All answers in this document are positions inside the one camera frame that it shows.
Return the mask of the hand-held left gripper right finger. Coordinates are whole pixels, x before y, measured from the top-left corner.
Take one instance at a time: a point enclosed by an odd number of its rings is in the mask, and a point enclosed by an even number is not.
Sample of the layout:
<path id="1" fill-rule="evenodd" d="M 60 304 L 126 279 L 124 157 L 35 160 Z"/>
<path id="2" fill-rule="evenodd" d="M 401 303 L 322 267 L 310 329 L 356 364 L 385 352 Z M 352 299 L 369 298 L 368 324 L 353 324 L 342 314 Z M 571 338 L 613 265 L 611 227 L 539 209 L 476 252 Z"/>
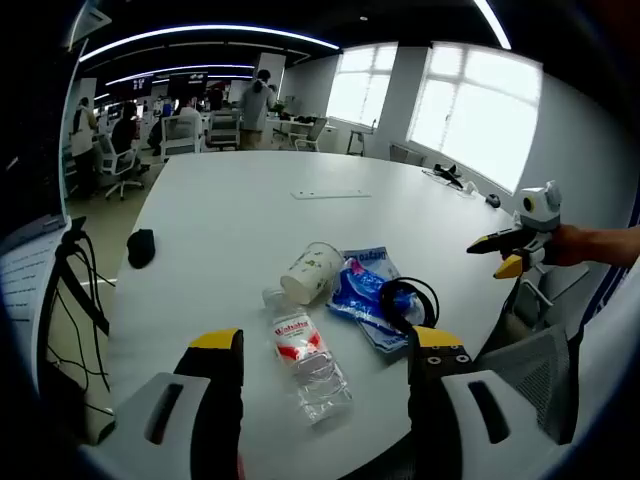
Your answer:
<path id="1" fill-rule="evenodd" d="M 491 370 L 477 370 L 455 335 L 409 330 L 416 479 L 530 479 L 546 437 L 536 410 Z"/>

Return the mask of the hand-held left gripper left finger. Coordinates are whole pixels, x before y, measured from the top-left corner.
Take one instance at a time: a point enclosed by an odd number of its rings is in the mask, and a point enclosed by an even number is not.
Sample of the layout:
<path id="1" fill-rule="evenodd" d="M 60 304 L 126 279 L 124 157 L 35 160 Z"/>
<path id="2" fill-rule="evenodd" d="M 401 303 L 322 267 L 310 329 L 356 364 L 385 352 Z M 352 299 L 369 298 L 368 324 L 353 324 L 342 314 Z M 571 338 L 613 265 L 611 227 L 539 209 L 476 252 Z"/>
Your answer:
<path id="1" fill-rule="evenodd" d="M 114 456 L 136 479 L 238 479 L 243 331 L 192 341 L 116 409 Z"/>

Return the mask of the person's right hand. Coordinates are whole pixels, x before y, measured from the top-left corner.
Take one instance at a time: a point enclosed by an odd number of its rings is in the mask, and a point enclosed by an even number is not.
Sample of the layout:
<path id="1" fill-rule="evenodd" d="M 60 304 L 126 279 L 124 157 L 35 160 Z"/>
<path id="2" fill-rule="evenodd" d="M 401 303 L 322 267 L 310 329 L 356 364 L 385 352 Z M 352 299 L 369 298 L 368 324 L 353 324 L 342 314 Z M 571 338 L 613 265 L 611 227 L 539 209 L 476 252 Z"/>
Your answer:
<path id="1" fill-rule="evenodd" d="M 569 267 L 594 261 L 594 241 L 597 237 L 597 230 L 561 224 L 552 232 L 551 239 L 545 244 L 543 263 Z"/>

